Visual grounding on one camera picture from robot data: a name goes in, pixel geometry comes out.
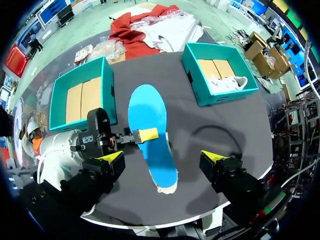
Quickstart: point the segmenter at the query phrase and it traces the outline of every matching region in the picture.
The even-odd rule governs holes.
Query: plastic bag
[[[275,66],[276,59],[273,56],[269,56],[268,53],[265,53],[263,56],[271,67]]]
[[[126,52],[122,42],[117,41],[118,38],[106,40],[98,43],[92,50],[92,53],[88,57],[89,60],[96,59],[101,56],[105,56],[107,61],[111,63],[117,60],[121,54]]]
[[[171,10],[171,11],[168,11],[168,13],[163,16],[146,16],[146,17],[142,18],[140,21],[131,23],[130,28],[132,30],[139,31],[140,28],[156,24],[156,23],[163,21],[163,20],[166,20],[166,19],[186,18],[186,17],[187,17],[187,15],[182,10]]]

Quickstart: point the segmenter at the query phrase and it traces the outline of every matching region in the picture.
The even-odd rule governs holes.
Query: open cardboard box
[[[275,59],[274,66],[269,65],[262,52],[259,52],[253,59],[253,63],[261,76],[278,79],[290,71],[290,63],[283,53],[272,47],[269,55]]]
[[[249,39],[250,39],[251,42],[253,42],[253,43],[256,42],[256,41],[258,41],[258,42],[260,42],[260,44],[261,44],[262,46],[264,46],[264,47],[267,47],[267,46],[268,46],[267,42],[266,42],[261,36],[259,36],[259,34],[256,33],[255,31],[253,31],[253,32],[250,34]]]
[[[244,53],[244,56],[248,60],[253,60],[258,53],[264,49],[264,45],[260,41],[255,41],[253,45]]]
[[[259,89],[247,63],[235,47],[187,43],[181,61],[199,106],[240,99]],[[246,77],[248,82],[243,90],[212,93],[207,80],[212,74],[218,78]]]
[[[103,108],[110,124],[117,123],[114,72],[104,56],[59,77],[53,86],[50,131],[85,130],[90,110]]]

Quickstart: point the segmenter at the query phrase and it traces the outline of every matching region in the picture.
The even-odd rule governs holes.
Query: cardboard divider
[[[219,71],[221,78],[234,77],[235,73],[232,70],[227,60],[213,60],[216,68]]]
[[[206,80],[210,79],[212,75],[218,79],[221,78],[221,75],[213,60],[198,59],[197,61]]]
[[[66,94],[65,123],[72,123],[81,119],[81,94],[83,84],[80,83],[68,89]]]
[[[86,119],[88,112],[101,108],[101,77],[83,83],[81,94],[81,119]]]

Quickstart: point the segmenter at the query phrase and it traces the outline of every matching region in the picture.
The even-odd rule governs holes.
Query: teal box
[[[247,85],[243,90],[212,94],[197,60],[227,60],[236,76],[248,79]],[[259,89],[247,63],[235,47],[211,43],[187,43],[182,54],[182,64],[199,106],[240,99]]]
[[[66,123],[67,93],[68,89],[98,77],[101,77],[101,107],[106,110],[110,124],[117,124],[114,71],[102,56],[72,69],[55,80],[49,116],[50,131],[87,129],[87,119]]]

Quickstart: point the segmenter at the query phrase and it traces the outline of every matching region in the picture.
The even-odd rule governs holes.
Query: red cloth
[[[131,13],[125,13],[121,17],[117,18],[111,24],[110,38],[120,38],[119,41],[123,43],[126,49],[125,59],[132,59],[142,57],[151,54],[158,54],[160,51],[156,48],[150,48],[143,41],[145,34],[141,31],[131,30],[130,24],[140,21],[142,18],[151,16],[159,17],[167,15],[169,11],[179,10],[176,5],[169,7],[156,5],[151,12],[142,13],[137,16],[131,16]]]

